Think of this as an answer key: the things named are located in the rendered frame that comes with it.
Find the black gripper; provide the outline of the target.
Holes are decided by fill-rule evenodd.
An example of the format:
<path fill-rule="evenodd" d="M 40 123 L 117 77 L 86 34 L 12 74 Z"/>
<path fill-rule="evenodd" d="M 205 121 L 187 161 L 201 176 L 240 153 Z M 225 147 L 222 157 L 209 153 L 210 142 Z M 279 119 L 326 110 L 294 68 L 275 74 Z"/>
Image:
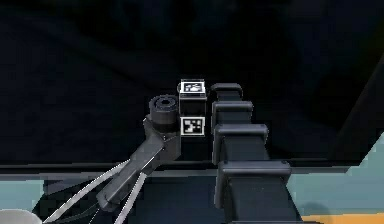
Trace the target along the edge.
<path fill-rule="evenodd" d="M 56 209 L 43 224 L 58 220 L 85 195 L 112 180 L 97 194 L 99 206 L 112 212 L 129 195 L 114 224 L 123 224 L 147 178 L 158 166 L 173 161 L 181 154 L 178 98 L 160 95 L 149 102 L 149 114 L 143 120 L 145 141 L 126 160 L 95 178 Z"/>

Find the pale grey round object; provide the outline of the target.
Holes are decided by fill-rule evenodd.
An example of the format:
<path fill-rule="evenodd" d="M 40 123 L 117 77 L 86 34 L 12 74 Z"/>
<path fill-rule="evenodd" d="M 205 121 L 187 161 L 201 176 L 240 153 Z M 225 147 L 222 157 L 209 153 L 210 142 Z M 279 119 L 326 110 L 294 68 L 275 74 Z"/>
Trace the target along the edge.
<path fill-rule="evenodd" d="M 35 214 L 22 209 L 0 210 L 0 224 L 42 224 Z"/>

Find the large black cupboard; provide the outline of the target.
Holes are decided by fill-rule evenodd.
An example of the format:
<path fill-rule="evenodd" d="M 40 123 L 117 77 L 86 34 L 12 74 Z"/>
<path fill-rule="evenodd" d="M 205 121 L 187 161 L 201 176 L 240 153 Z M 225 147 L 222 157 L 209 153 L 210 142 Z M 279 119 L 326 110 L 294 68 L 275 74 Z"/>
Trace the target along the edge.
<path fill-rule="evenodd" d="M 0 0 L 0 178 L 96 173 L 186 78 L 237 83 L 275 159 L 360 163 L 384 132 L 384 0 Z"/>

